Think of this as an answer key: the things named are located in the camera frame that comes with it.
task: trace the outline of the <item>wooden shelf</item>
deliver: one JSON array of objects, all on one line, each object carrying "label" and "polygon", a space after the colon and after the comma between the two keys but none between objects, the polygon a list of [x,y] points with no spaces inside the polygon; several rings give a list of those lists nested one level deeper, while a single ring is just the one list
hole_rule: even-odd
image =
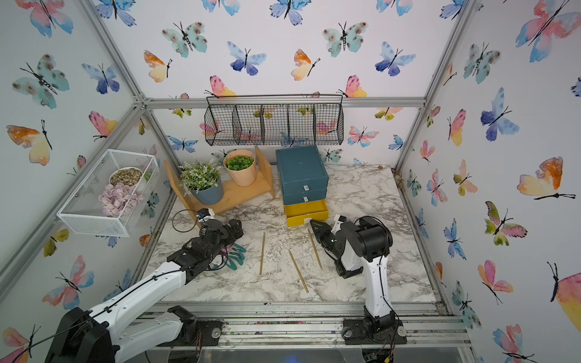
[{"label": "wooden shelf", "polygon": [[170,163],[167,160],[165,161],[167,176],[170,179],[171,188],[174,190],[175,194],[178,195],[180,201],[184,204],[184,207],[192,209],[189,210],[188,213],[194,221],[198,220],[195,211],[202,208],[212,208],[215,214],[220,214],[225,210],[256,198],[266,192],[269,192],[272,198],[274,198],[275,193],[274,183],[272,181],[272,167],[257,146],[254,147],[254,154],[256,155],[256,161],[259,167],[259,172],[256,173],[256,180],[254,183],[248,186],[239,186],[232,180],[223,183],[224,197],[218,203],[211,206],[200,203],[194,195],[186,194],[184,187],[180,184],[179,176],[171,168]]}]

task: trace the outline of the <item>white marble surface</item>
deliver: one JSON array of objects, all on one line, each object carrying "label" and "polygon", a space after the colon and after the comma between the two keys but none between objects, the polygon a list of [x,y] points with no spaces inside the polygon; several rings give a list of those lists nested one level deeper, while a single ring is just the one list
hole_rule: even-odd
[{"label": "white marble surface", "polygon": [[[329,186],[327,206],[333,224],[335,214],[354,221],[363,215],[382,220],[393,236],[388,265],[391,301],[435,301],[418,246],[397,191],[391,169],[377,166],[327,165]],[[266,193],[217,216],[242,221],[244,236],[237,243],[247,249],[243,266],[236,271],[225,267],[216,272],[204,272],[186,286],[170,293],[166,301],[364,301],[365,280],[358,275],[339,277],[335,266],[315,240],[323,270],[320,269],[307,233],[307,226],[289,228],[284,216],[277,167],[272,167],[277,197]],[[171,216],[184,209],[177,200]],[[182,231],[193,226],[187,212],[175,219]],[[262,235],[266,232],[263,274],[259,275]],[[198,228],[188,233],[176,232],[171,218],[155,247],[146,274],[166,260],[190,238],[198,236]],[[306,281],[306,293],[293,266],[291,249]]]}]

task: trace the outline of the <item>wire basket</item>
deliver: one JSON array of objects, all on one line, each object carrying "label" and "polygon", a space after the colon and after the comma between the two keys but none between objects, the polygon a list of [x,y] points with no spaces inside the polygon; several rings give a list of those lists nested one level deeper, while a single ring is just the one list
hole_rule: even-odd
[{"label": "wire basket", "polygon": [[[102,212],[103,203],[97,197],[109,184],[112,174],[127,167],[143,172],[132,193],[132,196],[142,196],[138,199],[141,201],[133,209],[128,209],[126,204],[119,217],[107,217]],[[154,155],[108,149],[57,216],[75,233],[129,237],[129,231],[135,227],[158,179],[159,165]]]},{"label": "wire basket", "polygon": [[207,97],[206,142],[210,146],[340,145],[343,96],[321,95],[336,99],[333,102],[329,97],[318,102],[306,96],[236,96],[235,103],[228,97]]}]

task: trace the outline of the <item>white wire basket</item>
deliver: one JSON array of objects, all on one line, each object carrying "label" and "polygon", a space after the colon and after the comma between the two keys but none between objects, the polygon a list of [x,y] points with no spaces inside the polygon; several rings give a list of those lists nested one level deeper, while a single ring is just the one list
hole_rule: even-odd
[{"label": "white wire basket", "polygon": [[[111,175],[127,167],[137,168],[143,173],[132,192],[132,196],[142,196],[138,199],[141,201],[133,209],[126,204],[118,217],[107,217],[98,196],[109,184]],[[159,165],[154,155],[108,149],[69,196],[57,216],[75,233],[129,237],[158,179]]]}]

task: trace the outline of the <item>yellow drawer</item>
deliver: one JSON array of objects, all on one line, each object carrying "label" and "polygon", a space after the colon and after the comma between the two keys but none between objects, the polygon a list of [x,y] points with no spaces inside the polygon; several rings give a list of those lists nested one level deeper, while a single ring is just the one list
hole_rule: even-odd
[{"label": "yellow drawer", "polygon": [[286,222],[289,227],[304,224],[306,218],[316,221],[326,221],[329,218],[329,210],[325,200],[316,200],[314,202],[293,204],[285,206]]}]

